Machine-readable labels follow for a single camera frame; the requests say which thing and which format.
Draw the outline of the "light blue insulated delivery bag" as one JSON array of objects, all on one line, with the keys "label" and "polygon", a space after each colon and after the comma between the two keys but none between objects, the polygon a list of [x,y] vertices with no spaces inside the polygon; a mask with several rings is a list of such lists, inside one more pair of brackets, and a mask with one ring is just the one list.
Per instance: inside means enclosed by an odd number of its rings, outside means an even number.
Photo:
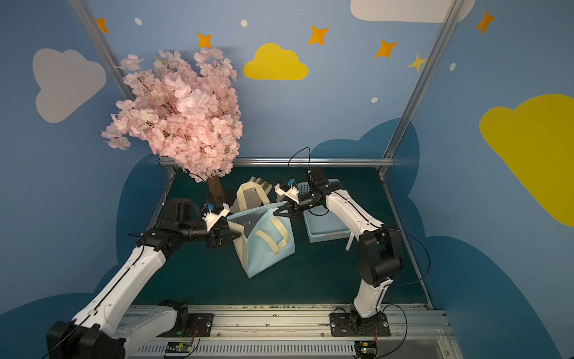
[{"label": "light blue insulated delivery bag", "polygon": [[285,201],[270,202],[258,182],[245,182],[237,191],[227,221],[230,230],[240,233],[233,245],[248,278],[295,253],[290,218],[275,215],[285,204]]}]

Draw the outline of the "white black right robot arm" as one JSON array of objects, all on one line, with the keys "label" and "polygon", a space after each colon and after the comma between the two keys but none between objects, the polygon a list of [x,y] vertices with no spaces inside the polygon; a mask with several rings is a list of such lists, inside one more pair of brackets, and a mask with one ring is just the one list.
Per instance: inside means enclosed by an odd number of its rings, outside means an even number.
[{"label": "white black right robot arm", "polygon": [[358,244],[357,269],[360,288],[351,308],[351,321],[357,330],[373,326],[379,320],[380,305],[403,269],[402,238],[364,210],[339,182],[331,182],[322,168],[306,173],[309,191],[301,194],[291,180],[283,180],[274,190],[286,199],[276,216],[300,218],[306,211],[323,206],[336,215],[351,231],[348,245]]}]

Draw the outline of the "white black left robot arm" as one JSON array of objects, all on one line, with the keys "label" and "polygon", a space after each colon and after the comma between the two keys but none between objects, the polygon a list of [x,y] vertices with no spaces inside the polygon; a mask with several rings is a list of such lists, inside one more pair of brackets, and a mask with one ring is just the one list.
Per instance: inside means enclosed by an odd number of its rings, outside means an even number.
[{"label": "white black left robot arm", "polygon": [[194,335],[188,305],[163,301],[125,329],[118,326],[146,283],[187,242],[220,248],[239,238],[230,230],[228,204],[216,202],[191,220],[193,203],[167,200],[163,217],[141,234],[128,260],[100,293],[67,323],[57,321],[46,335],[46,358],[127,358],[163,334]]}]

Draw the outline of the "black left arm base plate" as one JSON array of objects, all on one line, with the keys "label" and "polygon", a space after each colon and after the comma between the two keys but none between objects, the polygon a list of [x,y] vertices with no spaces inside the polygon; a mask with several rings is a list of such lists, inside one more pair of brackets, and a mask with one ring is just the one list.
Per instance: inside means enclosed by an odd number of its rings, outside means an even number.
[{"label": "black left arm base plate", "polygon": [[175,325],[158,337],[210,337],[214,314],[177,314]]}]

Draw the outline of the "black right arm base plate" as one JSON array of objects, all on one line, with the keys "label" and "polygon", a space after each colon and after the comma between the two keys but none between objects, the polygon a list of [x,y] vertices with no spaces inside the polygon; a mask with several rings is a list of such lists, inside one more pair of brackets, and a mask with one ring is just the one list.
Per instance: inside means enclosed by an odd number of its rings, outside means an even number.
[{"label": "black right arm base plate", "polygon": [[383,313],[362,318],[356,313],[332,312],[329,315],[333,337],[390,337],[391,330],[387,316]]}]

